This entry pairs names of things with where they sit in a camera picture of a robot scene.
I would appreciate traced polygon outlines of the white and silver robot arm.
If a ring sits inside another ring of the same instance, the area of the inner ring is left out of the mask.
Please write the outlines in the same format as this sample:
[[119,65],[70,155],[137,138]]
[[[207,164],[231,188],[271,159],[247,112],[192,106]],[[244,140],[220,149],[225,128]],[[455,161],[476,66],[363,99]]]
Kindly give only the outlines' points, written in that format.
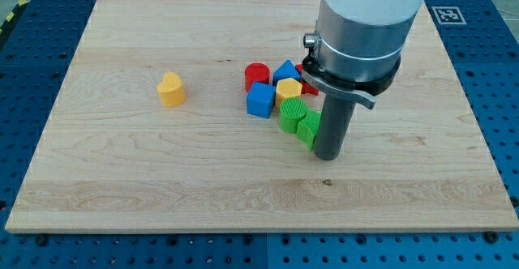
[[321,0],[305,47],[329,73],[369,82],[390,73],[422,0]]

